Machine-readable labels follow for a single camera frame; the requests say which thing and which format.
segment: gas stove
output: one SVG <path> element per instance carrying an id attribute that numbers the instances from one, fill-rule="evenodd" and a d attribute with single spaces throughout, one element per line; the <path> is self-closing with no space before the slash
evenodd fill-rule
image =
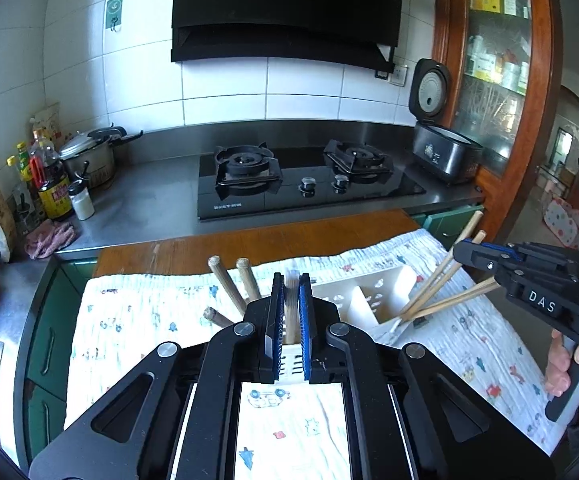
<path id="1" fill-rule="evenodd" d="M 201 155 L 198 217 L 201 220 L 358 200 L 422 194 L 394 168 L 389 155 L 367 144 L 330 140 L 327 146 L 218 147 Z"/>

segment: black range hood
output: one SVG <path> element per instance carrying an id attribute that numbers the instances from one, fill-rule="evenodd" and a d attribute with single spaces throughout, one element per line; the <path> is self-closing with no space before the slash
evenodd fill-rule
<path id="1" fill-rule="evenodd" d="M 172 61 L 292 57 L 392 72 L 402 0 L 173 0 Z"/>

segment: pink cloth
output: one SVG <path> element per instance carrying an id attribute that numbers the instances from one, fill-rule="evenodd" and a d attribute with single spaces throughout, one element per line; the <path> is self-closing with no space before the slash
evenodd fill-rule
<path id="1" fill-rule="evenodd" d="M 76 231 L 69 222 L 45 220 L 27 236 L 25 252 L 32 260 L 47 258 L 76 240 Z"/>

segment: white patterned cloth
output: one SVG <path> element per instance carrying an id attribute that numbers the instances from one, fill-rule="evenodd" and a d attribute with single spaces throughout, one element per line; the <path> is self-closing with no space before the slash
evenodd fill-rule
<path id="1" fill-rule="evenodd" d="M 263 264 L 254 267 L 253 273 L 263 295 L 271 292 L 274 272 L 289 269 L 309 272 L 315 283 L 328 283 L 407 264 L 420 283 L 446 254 L 441 244 L 421 229 L 338 256 Z M 238 273 L 232 270 L 230 275 L 244 295 Z M 469 275 L 459 270 L 435 300 L 473 284 Z M 158 344 L 176 341 L 188 347 L 208 341 L 218 329 L 202 317 L 206 306 L 232 321 L 241 319 L 212 274 L 136 274 L 90 280 L 74 334 L 65 427 Z M 563 428 L 543 414 L 547 402 L 543 375 L 519 336 L 486 297 L 421 318 L 391 344 L 400 348 L 412 341 L 434 352 L 546 453 L 553 452 Z M 254 386 L 259 395 L 256 400 L 251 397 L 250 387 Z M 294 479 L 296 474 L 349 478 L 348 463 L 340 463 L 339 468 L 328 464 L 332 456 L 348 456 L 340 386 L 319 388 L 324 390 L 294 384 L 286 387 L 285 396 L 279 395 L 279 389 L 285 391 L 282 384 L 243 386 L 237 478 L 268 479 L 273 454 L 290 450 L 301 460 L 296 468 L 284 466 L 288 463 L 284 460 L 274 468 L 275 478 Z"/>

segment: wooden door frame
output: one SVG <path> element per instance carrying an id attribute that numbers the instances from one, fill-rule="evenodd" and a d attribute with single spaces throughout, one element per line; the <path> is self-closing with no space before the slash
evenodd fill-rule
<path id="1" fill-rule="evenodd" d="M 480 168 L 476 184 L 485 194 L 481 227 L 488 240 L 503 241 L 513 227 L 537 177 L 556 116 L 563 67 L 559 0 L 532 1 L 532 59 L 529 85 L 516 141 L 499 178 Z M 458 107 L 467 42 L 468 0 L 437 0 L 433 55 L 455 78 L 441 123 L 450 127 Z"/>

